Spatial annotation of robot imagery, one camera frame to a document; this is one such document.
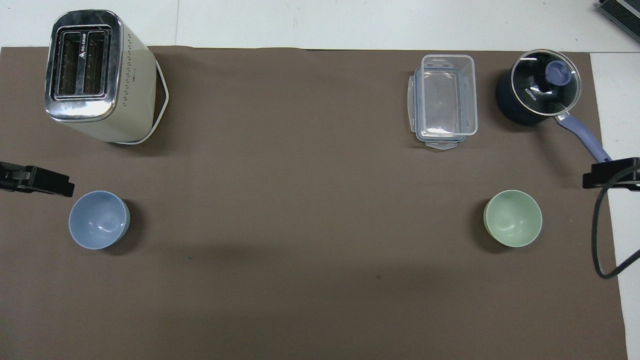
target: black cable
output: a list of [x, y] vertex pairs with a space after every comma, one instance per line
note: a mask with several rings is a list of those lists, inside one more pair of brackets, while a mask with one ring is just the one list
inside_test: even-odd
[[602, 190], [600, 190], [598, 198], [596, 199], [595, 207], [593, 208], [593, 221], [591, 223], [591, 256], [593, 257], [593, 266], [595, 266], [598, 276], [603, 279], [615, 277], [620, 274], [622, 270], [634, 263], [635, 260], [640, 258], [640, 249], [638, 249], [638, 251], [629, 256], [608, 274], [602, 272], [602, 268], [600, 268], [600, 260], [598, 260], [598, 217], [600, 216], [600, 205], [602, 205], [604, 195], [606, 195], [607, 191], [609, 191], [609, 189], [611, 189], [618, 180], [638, 170], [640, 170], [640, 165], [634, 165], [618, 172], [616, 175], [613, 175], [613, 177], [602, 186]]

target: purple handle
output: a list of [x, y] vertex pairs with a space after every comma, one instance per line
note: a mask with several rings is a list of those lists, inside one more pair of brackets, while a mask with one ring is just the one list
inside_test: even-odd
[[580, 120], [576, 119], [573, 115], [569, 113], [564, 113], [556, 116], [556, 120], [558, 121], [558, 125], [563, 128], [571, 131], [578, 136], [578, 139], [582, 141], [587, 150], [591, 153], [591, 155], [596, 159], [599, 163], [604, 163], [606, 161], [611, 161], [611, 157], [607, 154], [606, 151], [600, 145], [598, 139], [593, 136], [591, 131], [587, 129], [587, 127], [580, 122]]

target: plastic food container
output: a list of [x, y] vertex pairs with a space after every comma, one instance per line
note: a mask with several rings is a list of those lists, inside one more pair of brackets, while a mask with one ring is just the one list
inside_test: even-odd
[[478, 128], [476, 69], [467, 55], [427, 55], [409, 77], [409, 123], [427, 146], [447, 150]]

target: lid knob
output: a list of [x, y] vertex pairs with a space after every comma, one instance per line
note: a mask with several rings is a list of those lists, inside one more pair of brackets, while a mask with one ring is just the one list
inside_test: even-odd
[[564, 61], [554, 60], [547, 64], [547, 68], [545, 69], [545, 80], [547, 80], [547, 83], [565, 86], [571, 81], [571, 78], [571, 70], [567, 69]]

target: blue bowl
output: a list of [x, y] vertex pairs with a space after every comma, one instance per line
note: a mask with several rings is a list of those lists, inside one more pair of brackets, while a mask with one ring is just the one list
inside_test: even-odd
[[127, 204], [113, 193], [98, 190], [83, 195], [69, 214], [69, 232], [78, 245], [104, 249], [120, 240], [129, 228]]

